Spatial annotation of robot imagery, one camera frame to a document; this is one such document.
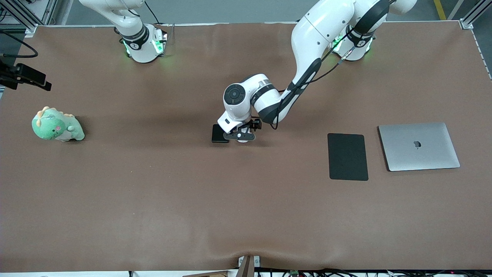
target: brown tablecloth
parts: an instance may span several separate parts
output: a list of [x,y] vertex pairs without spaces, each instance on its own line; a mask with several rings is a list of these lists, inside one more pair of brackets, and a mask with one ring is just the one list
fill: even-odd
[[[112,28],[38,28],[23,62],[53,90],[21,85],[0,104],[0,270],[224,269],[249,253],[264,267],[491,268],[492,83],[458,22],[385,23],[277,131],[210,142],[229,84],[291,81],[292,28],[176,27],[150,64]],[[37,138],[45,105],[86,139]],[[461,168],[386,170],[378,125],[441,121]],[[369,181],[329,179],[327,133],[365,136]]]

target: black cable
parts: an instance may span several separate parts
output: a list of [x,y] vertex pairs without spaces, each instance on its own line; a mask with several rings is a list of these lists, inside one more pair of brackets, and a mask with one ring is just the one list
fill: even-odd
[[1,34],[5,34],[5,35],[7,35],[7,36],[9,36],[9,37],[13,38],[14,40],[16,40],[16,41],[20,42],[20,43],[21,43],[21,44],[23,44],[25,47],[29,48],[32,52],[34,52],[34,54],[32,54],[32,55],[12,55],[12,54],[3,54],[3,56],[4,56],[4,57],[6,57],[6,58],[35,58],[35,57],[37,57],[38,52],[36,51],[36,49],[32,48],[29,44],[27,44],[27,43],[23,42],[22,40],[20,40],[20,39],[16,38],[15,36],[13,36],[13,35],[11,35],[11,34],[9,34],[9,33],[5,32],[4,30],[1,30],[1,29],[0,29],[0,33],[1,33]]
[[335,272],[331,272],[330,274],[326,275],[325,273],[323,273],[323,276],[325,277],[330,277],[330,276],[333,276],[333,275],[337,275],[338,277],[345,277],[343,276],[342,274],[340,273],[335,273]]
[[[330,55],[333,52],[333,49],[335,49],[338,46],[338,44],[340,42],[342,42],[348,36],[348,34],[351,33],[353,30],[354,30],[354,28],[352,28],[350,31],[348,31],[339,41],[337,41],[333,45],[333,47],[326,53],[326,55],[321,59],[321,62],[323,62],[328,57],[328,55]],[[332,69],[330,69],[325,74],[321,75],[319,78],[316,78],[315,80],[311,80],[309,82],[301,83],[300,85],[295,86],[292,90],[298,89],[298,88],[300,88],[300,87],[302,87],[304,85],[307,85],[307,84],[314,83],[314,82],[318,81],[319,79],[325,77],[326,75],[330,74],[333,70],[335,70],[335,68],[337,68],[337,66],[339,66],[342,61],[343,60],[340,60],[334,67],[332,67]],[[282,98],[282,100],[280,100],[280,103],[278,104],[278,107],[277,107],[277,112],[276,112],[276,114],[277,114],[277,116],[276,116],[277,122],[275,123],[275,127],[273,126],[273,124],[270,124],[270,127],[272,127],[272,129],[274,129],[274,130],[277,130],[278,129],[278,116],[280,115],[280,107],[282,106],[282,103],[283,103],[283,100],[284,99],[285,98]]]
[[136,14],[136,13],[132,12],[130,9],[128,9],[128,12],[133,14],[134,16],[140,17],[140,14]]
[[321,62],[323,62],[328,57],[328,55],[330,55],[333,52],[333,49],[335,49],[340,44],[340,42],[342,42],[348,36],[348,34],[350,34],[354,30],[354,28],[355,27],[353,27],[350,31],[348,31],[339,41],[337,41],[333,45],[333,47],[328,51],[328,53],[326,53],[326,55],[321,59]]
[[357,277],[356,275],[350,273],[350,272],[347,272],[345,270],[341,270],[341,269],[323,269],[321,270],[322,272],[330,272],[330,274],[328,275],[331,276],[331,275],[337,275],[339,277],[345,277],[343,276],[342,274],[345,274],[345,275],[349,275],[350,277]]
[[472,277],[472,274],[469,274],[468,272],[465,272],[465,271],[461,271],[461,270],[453,270],[454,273],[458,273],[458,274],[461,274],[461,275],[465,275],[465,276],[468,276],[468,277]]
[[154,11],[152,11],[152,9],[149,7],[149,4],[147,4],[147,2],[145,2],[145,6],[147,6],[147,8],[149,9],[149,11],[151,12],[151,14],[154,16],[155,18],[155,23],[156,24],[162,24],[158,19],[157,19],[157,16],[155,16],[155,13]]
[[7,15],[8,15],[8,11],[3,7],[0,7],[0,17],[1,17],[0,22],[2,22],[5,19],[5,17],[7,17]]
[[[431,273],[431,274],[428,274],[426,272],[421,272],[421,271],[416,271],[416,272],[405,272],[405,271],[394,271],[393,272],[393,277],[434,277],[438,274],[443,274],[445,272],[447,272],[448,270],[442,270],[442,271],[439,271],[439,272],[436,272],[436,273]],[[466,275],[467,277],[473,277],[471,274],[468,274],[466,272],[461,272],[461,271],[453,271],[454,273],[462,273],[464,275]]]

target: stuffed dinosaur toy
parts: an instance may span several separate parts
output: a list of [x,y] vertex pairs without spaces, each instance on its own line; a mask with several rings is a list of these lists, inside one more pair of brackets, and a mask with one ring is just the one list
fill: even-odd
[[85,137],[82,126],[73,114],[64,114],[47,106],[32,119],[32,129],[38,137],[48,140],[83,140]]

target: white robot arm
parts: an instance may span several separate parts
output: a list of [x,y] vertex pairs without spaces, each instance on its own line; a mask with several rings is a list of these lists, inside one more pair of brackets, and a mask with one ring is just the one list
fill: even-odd
[[[404,9],[413,7],[415,1],[396,3],[404,3]],[[292,31],[297,72],[282,94],[264,74],[250,76],[226,88],[223,96],[226,111],[217,121],[225,132],[224,138],[240,142],[254,139],[250,131],[254,129],[251,106],[265,123],[277,124],[284,119],[318,73],[323,52],[340,33],[344,39],[341,47],[337,47],[343,52],[338,64],[345,59],[360,59],[368,50],[374,31],[385,21],[390,2],[395,4],[394,0],[320,0]]]
[[113,23],[123,38],[129,56],[148,63],[164,54],[167,34],[151,24],[144,24],[134,9],[145,0],[79,0]]

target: silver laptop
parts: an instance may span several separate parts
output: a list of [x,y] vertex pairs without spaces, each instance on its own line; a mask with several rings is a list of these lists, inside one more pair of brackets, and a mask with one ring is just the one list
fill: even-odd
[[444,123],[381,125],[379,134],[390,171],[460,167]]

